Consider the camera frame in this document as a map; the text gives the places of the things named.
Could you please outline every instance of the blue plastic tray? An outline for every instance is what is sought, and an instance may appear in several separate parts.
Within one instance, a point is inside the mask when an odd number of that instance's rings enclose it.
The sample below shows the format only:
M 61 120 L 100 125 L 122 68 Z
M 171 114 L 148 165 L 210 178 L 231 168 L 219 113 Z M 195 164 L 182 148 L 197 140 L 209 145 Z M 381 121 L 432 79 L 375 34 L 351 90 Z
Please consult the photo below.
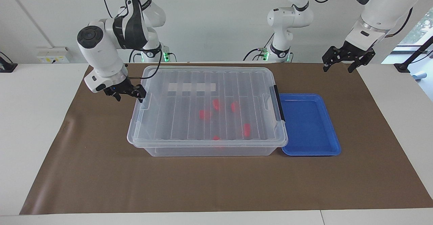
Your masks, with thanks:
M 325 103 L 318 94 L 280 94 L 289 143 L 289 156 L 337 156 L 340 143 Z

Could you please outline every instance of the black stand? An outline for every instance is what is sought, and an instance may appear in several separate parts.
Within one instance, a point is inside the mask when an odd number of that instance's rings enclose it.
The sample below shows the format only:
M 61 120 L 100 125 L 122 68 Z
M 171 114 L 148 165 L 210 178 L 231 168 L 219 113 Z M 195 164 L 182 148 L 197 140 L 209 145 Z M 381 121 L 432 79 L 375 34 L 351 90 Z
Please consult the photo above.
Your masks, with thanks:
M 0 73 L 12 73 L 18 63 L 8 63 L 0 57 Z
M 413 63 L 413 61 L 422 54 L 431 44 L 433 44 L 433 37 L 430 37 L 416 52 L 414 52 L 404 63 L 394 63 L 395 68 L 400 73 L 410 73 L 407 69 L 409 64 Z

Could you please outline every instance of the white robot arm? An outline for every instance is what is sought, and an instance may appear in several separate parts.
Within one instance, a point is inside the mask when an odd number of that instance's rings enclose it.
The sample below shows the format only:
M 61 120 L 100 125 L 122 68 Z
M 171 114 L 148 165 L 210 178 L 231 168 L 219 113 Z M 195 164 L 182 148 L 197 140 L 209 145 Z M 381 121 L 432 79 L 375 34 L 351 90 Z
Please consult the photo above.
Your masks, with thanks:
M 331 46 L 323 55 L 326 72 L 334 63 L 353 61 L 349 72 L 361 65 L 367 65 L 374 57 L 373 46 L 385 38 L 396 26 L 397 21 L 407 14 L 418 0 L 357 0 L 365 9 L 345 39 L 337 49 Z
M 78 46 L 94 70 L 85 77 L 88 88 L 120 101 L 120 94 L 128 94 L 142 101 L 146 92 L 142 85 L 132 85 L 128 71 L 120 59 L 117 49 L 134 49 L 151 52 L 153 57 L 163 46 L 152 28 L 165 23 L 165 14 L 152 0 L 125 0 L 125 11 L 113 19 L 89 23 L 77 36 Z
M 285 62 L 290 54 L 293 34 L 289 28 L 302 28 L 309 26 L 314 18 L 309 8 L 308 0 L 289 0 L 292 7 L 279 7 L 268 14 L 268 24 L 274 29 L 275 35 L 272 43 L 267 47 L 269 57 L 267 60 Z

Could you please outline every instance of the wall outlet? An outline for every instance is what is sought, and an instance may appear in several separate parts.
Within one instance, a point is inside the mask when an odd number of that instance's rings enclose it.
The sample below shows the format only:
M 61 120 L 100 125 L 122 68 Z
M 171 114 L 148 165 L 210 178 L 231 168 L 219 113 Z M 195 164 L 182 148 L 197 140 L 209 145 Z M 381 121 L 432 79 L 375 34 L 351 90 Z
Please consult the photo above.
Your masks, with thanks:
M 37 58 L 39 60 L 39 63 L 49 63 L 47 61 L 47 54 L 48 54 L 48 52 L 39 52 L 37 54 Z
M 49 52 L 47 57 L 53 63 L 70 63 L 71 59 L 69 52 Z
M 72 56 L 63 48 L 40 49 L 37 54 L 40 63 L 70 63 Z

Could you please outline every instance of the transparent lid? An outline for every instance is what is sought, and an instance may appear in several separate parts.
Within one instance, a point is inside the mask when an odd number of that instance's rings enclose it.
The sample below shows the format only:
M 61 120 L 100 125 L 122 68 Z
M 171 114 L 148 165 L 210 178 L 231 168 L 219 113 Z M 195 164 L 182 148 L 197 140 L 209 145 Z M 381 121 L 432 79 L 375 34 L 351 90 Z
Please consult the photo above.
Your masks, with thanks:
M 156 66 L 144 70 L 152 75 Z M 288 142 L 266 68 L 161 66 L 142 80 L 128 141 L 138 148 L 282 147 Z

